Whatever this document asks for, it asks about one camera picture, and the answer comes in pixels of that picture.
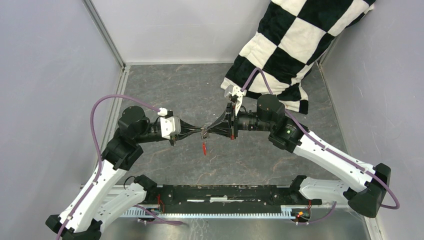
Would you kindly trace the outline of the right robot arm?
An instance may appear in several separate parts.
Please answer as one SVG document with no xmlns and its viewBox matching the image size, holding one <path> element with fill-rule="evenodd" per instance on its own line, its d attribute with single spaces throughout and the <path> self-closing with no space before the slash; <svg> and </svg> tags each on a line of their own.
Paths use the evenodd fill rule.
<svg viewBox="0 0 424 240">
<path fill-rule="evenodd" d="M 389 193 L 391 168 L 356 159 L 318 137 L 286 112 L 276 96 L 257 99 L 256 111 L 241 111 L 241 98 L 230 97 L 223 114 L 202 130 L 202 139 L 217 134 L 236 139 L 239 131 L 269 132 L 268 140 L 278 149 L 303 157 L 326 169 L 337 180 L 297 176 L 289 189 L 295 204 L 306 200 L 328 200 L 347 204 L 360 215 L 375 218 Z"/>
</svg>

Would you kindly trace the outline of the red key tag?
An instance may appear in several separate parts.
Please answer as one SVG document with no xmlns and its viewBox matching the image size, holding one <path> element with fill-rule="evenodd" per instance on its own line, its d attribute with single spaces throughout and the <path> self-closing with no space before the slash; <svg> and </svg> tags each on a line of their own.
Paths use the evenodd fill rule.
<svg viewBox="0 0 424 240">
<path fill-rule="evenodd" d="M 207 155 L 207 147 L 206 147 L 206 143 L 204 141 L 202 142 L 202 151 L 203 151 L 203 154 L 206 156 Z"/>
</svg>

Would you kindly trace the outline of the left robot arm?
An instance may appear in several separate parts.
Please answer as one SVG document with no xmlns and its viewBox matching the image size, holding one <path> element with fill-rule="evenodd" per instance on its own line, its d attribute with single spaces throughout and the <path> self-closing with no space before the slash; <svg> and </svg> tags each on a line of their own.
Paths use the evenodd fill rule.
<svg viewBox="0 0 424 240">
<path fill-rule="evenodd" d="M 174 145 L 201 127 L 184 122 L 171 111 L 161 109 L 150 121 L 140 106 L 126 108 L 118 128 L 100 155 L 100 163 L 73 202 L 61 213 L 50 215 L 46 225 L 62 240 L 98 240 L 105 229 L 132 206 L 153 203 L 157 190 L 146 183 L 132 183 L 112 200 L 105 198 L 143 154 L 141 143 L 169 141 Z"/>
</svg>

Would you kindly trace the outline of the metal key holder plate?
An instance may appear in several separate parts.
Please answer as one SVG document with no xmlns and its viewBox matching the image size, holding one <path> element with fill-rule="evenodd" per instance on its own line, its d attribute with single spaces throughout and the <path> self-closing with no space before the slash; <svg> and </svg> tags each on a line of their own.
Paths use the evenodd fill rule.
<svg viewBox="0 0 424 240">
<path fill-rule="evenodd" d="M 200 139 L 202 140 L 203 143 L 206 143 L 208 137 L 209 137 L 208 126 L 204 125 L 201 127 Z"/>
</svg>

